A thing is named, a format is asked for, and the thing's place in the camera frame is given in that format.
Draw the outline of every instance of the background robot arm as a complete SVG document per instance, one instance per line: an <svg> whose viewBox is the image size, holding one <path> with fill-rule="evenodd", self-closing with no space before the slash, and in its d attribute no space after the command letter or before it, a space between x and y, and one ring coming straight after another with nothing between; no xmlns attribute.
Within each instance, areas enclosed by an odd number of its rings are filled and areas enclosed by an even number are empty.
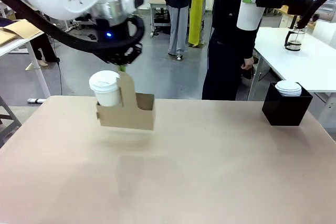
<svg viewBox="0 0 336 224"><path fill-rule="evenodd" d="M68 20L88 13L98 30L98 42L81 40L64 33L20 0L2 1L65 45L91 52L105 62L123 65L131 63L141 53L139 41L144 34L144 24L142 19L130 17L130 14L142 5L144 0L24 0L56 19ZM137 27L133 36L129 35L128 21Z"/></svg>

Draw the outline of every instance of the stack of lids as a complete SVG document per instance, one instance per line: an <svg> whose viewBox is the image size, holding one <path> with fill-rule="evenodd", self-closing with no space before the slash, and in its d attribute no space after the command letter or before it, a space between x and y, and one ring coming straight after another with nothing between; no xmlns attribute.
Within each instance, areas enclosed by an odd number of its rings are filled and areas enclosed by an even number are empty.
<svg viewBox="0 0 336 224"><path fill-rule="evenodd" d="M292 81L279 81L275 87L284 97L299 97L302 92L302 87Z"/></svg>

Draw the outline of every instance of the cardboard drink carrier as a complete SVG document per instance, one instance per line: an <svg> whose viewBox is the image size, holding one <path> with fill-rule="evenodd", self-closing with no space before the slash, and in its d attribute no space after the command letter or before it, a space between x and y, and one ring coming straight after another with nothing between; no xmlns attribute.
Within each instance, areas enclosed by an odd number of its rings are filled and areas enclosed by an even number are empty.
<svg viewBox="0 0 336 224"><path fill-rule="evenodd" d="M97 103L97 118L101 126L153 130L155 100L153 94L136 93L134 81L127 73L118 71L121 93L120 106L105 107Z"/></svg>
<svg viewBox="0 0 336 224"><path fill-rule="evenodd" d="M0 46L18 37L30 39L40 32L40 29L36 28L27 20L19 20L8 26L0 28Z"/></svg>

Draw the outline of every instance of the cardboard carrier handle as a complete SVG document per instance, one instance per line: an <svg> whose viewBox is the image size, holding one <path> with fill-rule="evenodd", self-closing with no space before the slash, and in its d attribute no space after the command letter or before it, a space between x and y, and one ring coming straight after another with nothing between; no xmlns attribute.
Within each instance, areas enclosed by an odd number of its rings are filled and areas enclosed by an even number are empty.
<svg viewBox="0 0 336 224"><path fill-rule="evenodd" d="M123 107L138 108L132 77L121 71L118 71L118 74L120 75L120 78L117 79L117 83L120 88Z"/></svg>

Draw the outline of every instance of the paper cup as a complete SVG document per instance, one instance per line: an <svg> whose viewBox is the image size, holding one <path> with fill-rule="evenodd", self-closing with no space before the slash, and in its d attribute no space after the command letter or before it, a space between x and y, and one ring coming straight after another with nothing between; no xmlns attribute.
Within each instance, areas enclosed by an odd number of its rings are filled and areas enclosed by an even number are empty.
<svg viewBox="0 0 336 224"><path fill-rule="evenodd" d="M112 107L121 103L117 78L119 78L119 74L109 70L99 71L91 76L90 89L94 92L101 106Z"/></svg>

